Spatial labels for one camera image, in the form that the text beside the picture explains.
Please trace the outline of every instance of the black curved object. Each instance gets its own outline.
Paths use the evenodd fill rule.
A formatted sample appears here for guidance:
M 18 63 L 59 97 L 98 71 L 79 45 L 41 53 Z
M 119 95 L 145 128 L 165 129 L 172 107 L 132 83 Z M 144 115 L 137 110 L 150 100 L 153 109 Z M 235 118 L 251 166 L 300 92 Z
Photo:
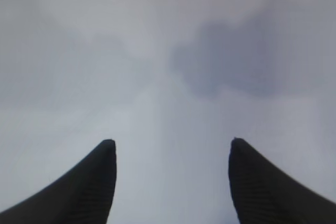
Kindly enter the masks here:
M 113 140 L 102 141 L 74 168 L 18 205 L 0 224 L 106 224 L 117 178 Z
M 332 224 L 336 205 L 301 185 L 241 138 L 231 144 L 228 175 L 241 224 Z

